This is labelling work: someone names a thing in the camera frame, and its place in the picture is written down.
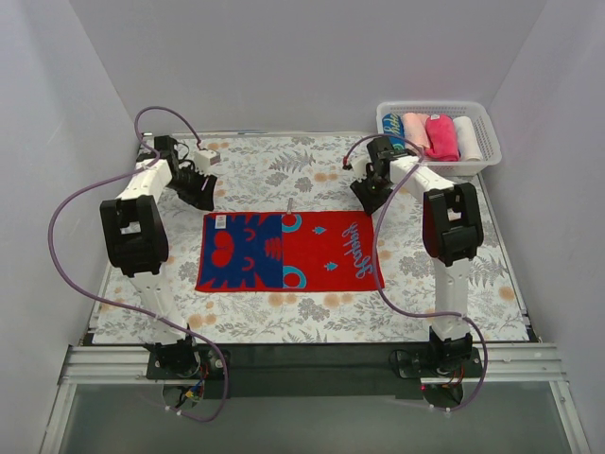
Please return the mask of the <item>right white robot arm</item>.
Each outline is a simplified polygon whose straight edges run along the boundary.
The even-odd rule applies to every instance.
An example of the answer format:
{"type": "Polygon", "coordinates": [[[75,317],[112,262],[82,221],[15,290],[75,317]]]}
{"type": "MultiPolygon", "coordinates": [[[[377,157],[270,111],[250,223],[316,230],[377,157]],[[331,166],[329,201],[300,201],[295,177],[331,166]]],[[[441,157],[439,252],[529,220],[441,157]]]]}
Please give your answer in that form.
{"type": "Polygon", "coordinates": [[[362,138],[367,156],[345,157],[342,166],[354,172],[351,188],[364,212],[378,216],[378,225],[401,188],[421,203],[423,245],[434,267],[434,311],[425,315],[428,340],[395,356],[414,375],[451,375],[473,359],[473,339],[482,336],[468,316],[470,268],[484,240],[478,197],[472,184],[453,183],[425,166],[418,145],[396,149],[392,138],[386,133],[362,138]]]}

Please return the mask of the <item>red blue towel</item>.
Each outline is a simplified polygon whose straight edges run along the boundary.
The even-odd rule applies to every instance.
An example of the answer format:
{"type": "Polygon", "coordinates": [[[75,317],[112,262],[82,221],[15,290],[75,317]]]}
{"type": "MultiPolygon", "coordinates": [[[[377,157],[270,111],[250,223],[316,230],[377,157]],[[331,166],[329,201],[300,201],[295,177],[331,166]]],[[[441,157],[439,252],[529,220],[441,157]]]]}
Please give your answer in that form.
{"type": "Polygon", "coordinates": [[[372,241],[362,211],[211,213],[196,290],[372,291],[372,241]]]}

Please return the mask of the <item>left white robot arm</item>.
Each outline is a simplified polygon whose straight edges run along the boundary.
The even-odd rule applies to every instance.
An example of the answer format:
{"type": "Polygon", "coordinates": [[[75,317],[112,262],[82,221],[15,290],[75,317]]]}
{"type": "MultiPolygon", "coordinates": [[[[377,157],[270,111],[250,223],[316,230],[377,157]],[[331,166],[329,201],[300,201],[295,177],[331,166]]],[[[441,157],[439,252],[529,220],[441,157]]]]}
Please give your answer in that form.
{"type": "Polygon", "coordinates": [[[182,378],[194,376],[201,365],[193,337],[178,310],[165,273],[169,242],[157,206],[166,188],[194,208],[214,210],[216,176],[210,167],[220,162],[217,151],[199,146],[181,158],[179,142],[169,136],[153,140],[154,150],[137,157],[126,188],[114,200],[100,204],[108,257],[134,286],[143,309],[153,314],[156,335],[146,344],[159,367],[182,378]]]}

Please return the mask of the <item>pink red towel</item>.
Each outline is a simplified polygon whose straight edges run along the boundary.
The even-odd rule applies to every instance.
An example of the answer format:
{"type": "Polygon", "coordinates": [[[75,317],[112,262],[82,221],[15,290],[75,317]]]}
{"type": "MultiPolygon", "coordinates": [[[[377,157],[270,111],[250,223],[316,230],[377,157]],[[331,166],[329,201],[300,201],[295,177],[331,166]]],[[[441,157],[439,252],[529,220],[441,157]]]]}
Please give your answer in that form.
{"type": "Polygon", "coordinates": [[[458,136],[451,117],[432,114],[424,123],[430,146],[425,154],[433,161],[457,162],[459,160],[458,136]]]}

